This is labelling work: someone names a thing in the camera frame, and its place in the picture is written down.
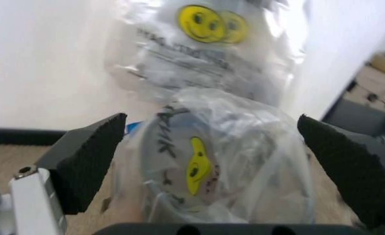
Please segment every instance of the black baseboard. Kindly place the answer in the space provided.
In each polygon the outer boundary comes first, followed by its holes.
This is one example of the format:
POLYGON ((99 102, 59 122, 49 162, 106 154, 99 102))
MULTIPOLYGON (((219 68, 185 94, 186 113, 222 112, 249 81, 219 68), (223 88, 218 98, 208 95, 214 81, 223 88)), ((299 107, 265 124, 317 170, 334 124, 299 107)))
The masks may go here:
POLYGON ((53 145, 66 131, 0 128, 0 144, 53 145))

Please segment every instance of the beige carpet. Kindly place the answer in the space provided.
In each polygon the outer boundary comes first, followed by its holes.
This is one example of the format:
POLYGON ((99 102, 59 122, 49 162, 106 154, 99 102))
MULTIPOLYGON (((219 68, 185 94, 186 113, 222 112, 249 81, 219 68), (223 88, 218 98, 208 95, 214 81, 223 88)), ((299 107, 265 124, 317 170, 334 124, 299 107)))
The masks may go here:
MULTIPOLYGON (((49 147, 0 145, 0 190, 8 192, 8 182, 14 172, 32 165, 49 147)), ((319 224, 352 225, 356 215, 338 200, 335 185, 325 174, 315 157, 311 158, 312 178, 316 194, 316 222, 319 224)), ((101 213, 103 199, 110 196, 110 174, 105 177, 100 191, 85 213, 67 216, 68 235, 89 235, 116 222, 136 221, 137 213, 108 210, 101 213)))

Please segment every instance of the black foam pad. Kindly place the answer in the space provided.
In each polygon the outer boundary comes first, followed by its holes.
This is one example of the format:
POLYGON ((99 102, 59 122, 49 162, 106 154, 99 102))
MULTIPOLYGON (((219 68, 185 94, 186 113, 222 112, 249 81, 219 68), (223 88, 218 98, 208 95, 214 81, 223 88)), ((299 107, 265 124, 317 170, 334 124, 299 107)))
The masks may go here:
POLYGON ((68 131, 36 166, 50 171, 64 214, 84 212, 99 190, 122 140, 125 114, 68 131))
POLYGON ((385 224, 385 168, 379 158, 310 117, 300 117, 298 130, 360 221, 370 229, 385 224))

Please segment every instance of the clear plastic bag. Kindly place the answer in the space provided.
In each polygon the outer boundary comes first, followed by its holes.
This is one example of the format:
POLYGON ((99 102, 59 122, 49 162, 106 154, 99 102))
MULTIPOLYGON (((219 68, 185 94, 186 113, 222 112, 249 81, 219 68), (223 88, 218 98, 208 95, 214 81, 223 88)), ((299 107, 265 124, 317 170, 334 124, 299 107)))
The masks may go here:
POLYGON ((276 108, 220 90, 176 94, 124 138, 114 161, 115 205, 140 208, 147 222, 314 220, 308 158, 295 123, 276 108))
POLYGON ((118 0, 105 67, 126 89, 127 72, 142 78, 155 98, 202 87, 277 106, 304 58, 304 4, 118 0))

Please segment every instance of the yellow smiley face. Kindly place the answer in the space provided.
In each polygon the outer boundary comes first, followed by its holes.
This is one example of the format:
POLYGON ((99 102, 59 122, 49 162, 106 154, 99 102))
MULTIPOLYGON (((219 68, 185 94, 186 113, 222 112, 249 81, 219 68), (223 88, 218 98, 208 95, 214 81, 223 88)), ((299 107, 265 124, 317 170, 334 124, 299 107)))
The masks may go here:
POLYGON ((239 43, 248 35, 249 26, 246 20, 233 12, 223 11, 219 15, 223 18, 227 33, 224 43, 239 43))
POLYGON ((178 23, 190 38, 202 43, 218 42, 226 36, 221 16, 204 6, 185 6, 179 11, 178 23))

